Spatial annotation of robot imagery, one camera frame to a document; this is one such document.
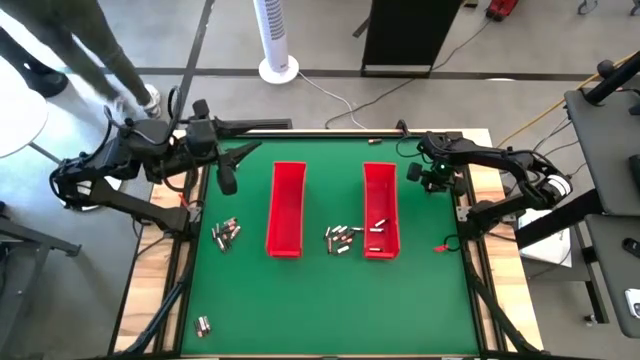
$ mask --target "floor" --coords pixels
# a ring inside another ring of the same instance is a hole
[[[250,1],[100,2],[116,37],[146,82],[156,85],[164,95],[173,85],[188,89],[185,115],[192,113],[189,104],[201,98],[207,100],[212,115],[222,119],[284,117],[291,118],[295,128],[322,128],[326,119],[346,111],[344,103],[300,79],[274,87],[254,76],[254,72],[233,76],[220,70],[255,71],[263,58]],[[367,17],[371,0],[282,3],[289,50],[300,62],[303,73],[359,69],[365,37],[355,39],[351,33]],[[436,64],[482,26],[482,9],[487,3],[488,0],[481,0],[476,10],[460,10]],[[616,60],[637,50],[640,18],[628,16],[630,0],[601,1],[586,16],[576,14],[579,3],[520,1],[509,18],[487,26],[438,70],[445,79],[413,81],[357,112],[356,120],[368,128],[389,128],[398,119],[405,119],[414,128],[489,128],[497,143],[578,82],[453,80],[451,74],[590,74],[599,61]],[[2,15],[0,24],[23,46],[50,66],[64,68],[20,24]],[[208,19],[208,25],[201,18]],[[199,25],[204,37],[198,36]],[[1,59],[0,70],[8,74],[6,79],[19,81]],[[60,157],[91,151],[106,126],[101,115],[102,101],[77,76],[70,78],[73,86],[49,100],[49,121],[37,139],[40,146]],[[354,106],[405,81],[330,76],[312,80]],[[510,145],[533,147],[564,116],[562,110],[554,111]],[[332,126],[355,125],[344,117]],[[542,150],[574,140],[575,133],[569,127]],[[584,161],[578,146],[557,151],[551,159],[567,173]],[[128,216],[116,211],[99,209],[78,214],[63,209],[46,181],[53,168],[52,162],[30,148],[0,160],[0,199],[9,204],[10,216],[34,229],[83,245],[78,258],[51,255],[30,315],[16,329],[11,353],[16,357],[45,353],[45,359],[93,357],[107,351],[135,237]],[[573,183],[574,195],[590,189],[588,170],[582,169]],[[143,177],[123,186],[123,191],[141,198],[148,198],[150,190]],[[629,359],[640,350],[640,342],[626,339],[615,319],[608,325],[584,325],[581,319],[590,313],[590,306],[580,284],[534,281],[530,289],[545,348],[552,353]]]

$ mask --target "green mat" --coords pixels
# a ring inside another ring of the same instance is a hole
[[[225,141],[235,147],[247,140]],[[184,355],[477,354],[460,253],[434,253],[456,232],[451,196],[405,179],[395,141],[269,139],[243,160],[238,193],[223,196],[211,169],[183,341]],[[415,153],[415,142],[402,144]],[[274,161],[307,163],[303,256],[274,259],[265,240]],[[363,222],[363,162],[398,164],[400,255],[363,258],[362,235],[327,255],[327,226]],[[222,254],[211,228],[236,216],[242,231]],[[198,338],[206,315],[212,333]]]

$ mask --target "black stand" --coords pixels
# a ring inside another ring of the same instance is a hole
[[[368,28],[362,76],[376,76],[370,65],[433,66],[461,2],[373,0],[369,18],[353,34]]]
[[[32,248],[35,249],[36,254],[35,263],[33,268],[30,269],[30,274],[21,274],[21,277],[27,279],[26,282],[16,285],[18,288],[15,289],[10,286],[9,281],[7,281],[7,284],[2,284],[3,292],[7,296],[2,302],[2,309],[0,309],[4,313],[1,321],[2,326],[0,326],[0,358],[4,358],[2,354],[6,350],[5,346],[10,342],[13,326],[24,316],[31,302],[31,296],[42,273],[49,251],[61,250],[68,256],[77,256],[80,252],[80,245],[71,244],[12,222],[1,213],[4,208],[5,204],[0,202],[0,235],[9,237],[12,246]]]

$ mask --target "red plastic tray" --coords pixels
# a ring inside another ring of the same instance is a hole
[[[369,231],[382,219],[384,232]],[[369,251],[380,248],[382,251]],[[396,164],[364,164],[364,257],[393,259],[400,253]]]
[[[275,162],[271,208],[267,228],[267,254],[272,257],[302,256],[302,213],[307,164]]]

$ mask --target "white tower fan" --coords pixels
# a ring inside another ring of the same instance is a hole
[[[280,0],[253,0],[253,6],[265,56],[258,67],[260,77],[270,84],[288,83],[298,75],[300,66],[289,55]]]

